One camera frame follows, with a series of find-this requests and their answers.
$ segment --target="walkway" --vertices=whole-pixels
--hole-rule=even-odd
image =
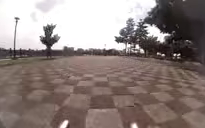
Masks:
[[[205,77],[124,57],[0,68],[6,128],[205,128]]]

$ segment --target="street lamp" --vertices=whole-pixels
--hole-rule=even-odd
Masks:
[[[16,25],[15,25],[15,32],[14,32],[13,59],[16,58],[16,28],[17,28],[18,20],[20,20],[20,18],[15,17],[15,20],[16,20]]]

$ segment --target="sky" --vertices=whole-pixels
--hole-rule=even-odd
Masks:
[[[43,26],[53,23],[54,34],[61,36],[54,49],[123,49],[114,36],[129,17],[137,22],[154,6],[155,0],[0,0],[0,47],[13,47],[14,17],[19,17],[17,48],[44,49],[39,36],[44,34]],[[163,40],[157,28],[148,31]]]

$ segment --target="grass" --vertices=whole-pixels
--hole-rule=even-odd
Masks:
[[[46,61],[46,60],[52,60],[52,59],[46,59],[44,57],[32,57],[32,58],[19,58],[15,60],[12,60],[12,59],[11,60],[0,60],[0,67],[17,65],[17,64],[28,64],[28,63]]]

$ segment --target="tree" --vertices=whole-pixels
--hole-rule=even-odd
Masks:
[[[145,57],[148,54],[150,55],[155,54],[157,45],[158,45],[157,37],[154,37],[154,36],[149,36],[143,39],[139,43],[139,46],[144,50]]]
[[[48,24],[43,27],[44,36],[40,36],[40,41],[46,46],[46,56],[51,58],[51,47],[60,39],[58,34],[52,35],[56,25]]]
[[[122,28],[119,31],[120,36],[115,36],[115,41],[117,43],[124,43],[125,44],[125,54],[127,53],[127,44],[132,44],[131,37],[134,34],[134,27],[135,27],[135,22],[133,18],[129,18],[126,21],[126,27]]]
[[[205,0],[156,0],[146,23],[173,35],[173,40],[190,40],[205,62]]]
[[[134,31],[134,36],[132,37],[132,42],[138,44],[141,48],[145,47],[145,39],[148,35],[148,31],[146,28],[147,26],[143,21],[138,22],[138,24],[136,25],[136,30]]]

